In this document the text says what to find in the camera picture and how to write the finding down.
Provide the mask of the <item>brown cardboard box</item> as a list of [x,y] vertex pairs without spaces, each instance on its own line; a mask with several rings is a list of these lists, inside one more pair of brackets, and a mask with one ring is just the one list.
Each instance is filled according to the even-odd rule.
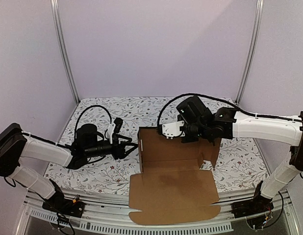
[[219,156],[221,139],[182,143],[167,139],[154,127],[138,131],[140,173],[130,177],[130,219],[138,225],[171,225],[210,220],[221,207],[211,170]]

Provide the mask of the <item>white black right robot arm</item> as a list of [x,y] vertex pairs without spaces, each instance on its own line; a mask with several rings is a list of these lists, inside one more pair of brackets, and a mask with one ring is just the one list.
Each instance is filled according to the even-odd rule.
[[289,117],[262,115],[244,111],[226,100],[222,102],[228,106],[215,113],[197,95],[178,104],[177,111],[186,123],[186,136],[210,142],[218,138],[254,138],[290,145],[290,156],[257,185],[254,198],[248,203],[250,212],[259,213],[267,201],[303,172],[303,111]]

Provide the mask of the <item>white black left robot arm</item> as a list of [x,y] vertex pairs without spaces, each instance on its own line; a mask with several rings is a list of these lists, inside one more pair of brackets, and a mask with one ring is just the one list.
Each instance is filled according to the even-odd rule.
[[37,193],[56,212],[64,212],[76,200],[65,199],[60,187],[35,170],[21,164],[21,158],[32,158],[54,163],[67,169],[80,169],[111,155],[116,160],[126,158],[138,145],[119,134],[121,125],[112,123],[108,136],[100,133],[94,124],[84,124],[75,132],[71,145],[60,145],[25,133],[19,124],[10,124],[0,133],[0,176],[10,178]]

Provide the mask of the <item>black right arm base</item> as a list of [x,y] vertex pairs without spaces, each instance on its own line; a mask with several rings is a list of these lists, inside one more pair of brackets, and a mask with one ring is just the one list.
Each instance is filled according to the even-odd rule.
[[252,199],[231,204],[231,212],[235,218],[267,212],[273,208],[272,199],[265,198],[261,195],[256,195]]

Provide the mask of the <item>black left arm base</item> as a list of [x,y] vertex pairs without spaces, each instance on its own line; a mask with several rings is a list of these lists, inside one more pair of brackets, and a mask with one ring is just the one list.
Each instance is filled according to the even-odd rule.
[[85,203],[76,199],[66,199],[62,196],[53,196],[45,199],[42,208],[64,215],[82,218]]

